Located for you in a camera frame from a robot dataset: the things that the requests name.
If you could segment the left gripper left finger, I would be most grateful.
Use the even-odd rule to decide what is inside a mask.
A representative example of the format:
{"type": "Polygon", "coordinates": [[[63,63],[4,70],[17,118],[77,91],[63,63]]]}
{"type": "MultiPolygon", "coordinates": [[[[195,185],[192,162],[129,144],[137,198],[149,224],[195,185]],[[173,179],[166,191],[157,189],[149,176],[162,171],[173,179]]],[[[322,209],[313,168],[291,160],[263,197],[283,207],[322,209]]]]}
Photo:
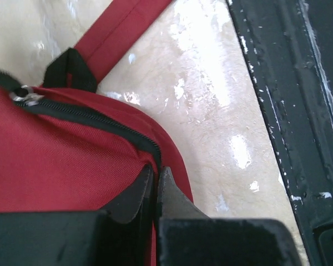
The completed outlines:
{"type": "Polygon", "coordinates": [[[154,174],[97,211],[0,213],[0,265],[150,265],[154,174]]]}

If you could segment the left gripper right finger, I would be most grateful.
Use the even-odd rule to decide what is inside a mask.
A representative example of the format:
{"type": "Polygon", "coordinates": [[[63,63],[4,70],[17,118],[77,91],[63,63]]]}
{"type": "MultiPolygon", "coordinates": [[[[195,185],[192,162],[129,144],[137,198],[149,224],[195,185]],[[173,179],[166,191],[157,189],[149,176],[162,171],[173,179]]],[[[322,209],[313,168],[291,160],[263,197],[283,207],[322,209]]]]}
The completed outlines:
{"type": "Polygon", "coordinates": [[[301,265],[280,221],[210,218],[162,170],[157,198],[158,265],[301,265]]]}

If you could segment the red backpack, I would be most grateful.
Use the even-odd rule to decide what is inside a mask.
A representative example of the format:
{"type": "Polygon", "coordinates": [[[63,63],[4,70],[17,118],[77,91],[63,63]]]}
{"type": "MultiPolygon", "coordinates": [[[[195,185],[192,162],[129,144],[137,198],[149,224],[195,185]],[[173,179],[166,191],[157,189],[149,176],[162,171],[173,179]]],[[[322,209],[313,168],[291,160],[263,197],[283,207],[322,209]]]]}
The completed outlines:
{"type": "Polygon", "coordinates": [[[169,1],[113,1],[46,70],[40,86],[0,71],[0,213],[97,211],[144,166],[154,174],[150,265],[157,264],[156,201],[166,167],[191,197],[183,158],[150,116],[97,86],[169,1]]]}

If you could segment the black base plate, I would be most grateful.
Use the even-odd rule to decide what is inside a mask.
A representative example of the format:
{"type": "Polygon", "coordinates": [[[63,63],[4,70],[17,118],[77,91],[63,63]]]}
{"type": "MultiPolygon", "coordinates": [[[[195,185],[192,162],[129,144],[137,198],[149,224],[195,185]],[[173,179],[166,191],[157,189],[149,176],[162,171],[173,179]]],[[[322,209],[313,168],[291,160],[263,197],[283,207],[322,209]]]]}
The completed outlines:
{"type": "Polygon", "coordinates": [[[333,265],[333,1],[229,1],[311,265],[333,265]]]}

